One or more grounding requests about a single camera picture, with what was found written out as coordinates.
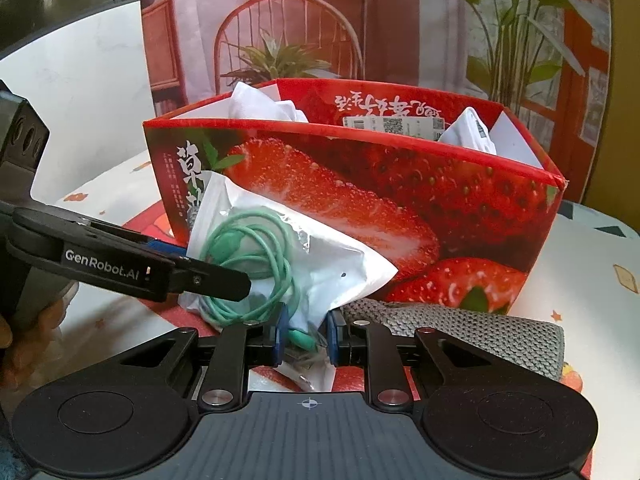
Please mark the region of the person left hand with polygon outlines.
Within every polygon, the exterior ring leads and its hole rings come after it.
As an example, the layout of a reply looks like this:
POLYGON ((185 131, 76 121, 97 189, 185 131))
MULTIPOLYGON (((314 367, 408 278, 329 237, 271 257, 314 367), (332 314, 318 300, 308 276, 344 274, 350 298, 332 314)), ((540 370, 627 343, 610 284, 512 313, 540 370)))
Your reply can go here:
POLYGON ((1 388, 15 389, 34 371, 35 362, 53 339, 54 332, 65 318, 67 304, 60 299, 43 309, 35 324, 26 332, 12 330, 1 319, 1 388))

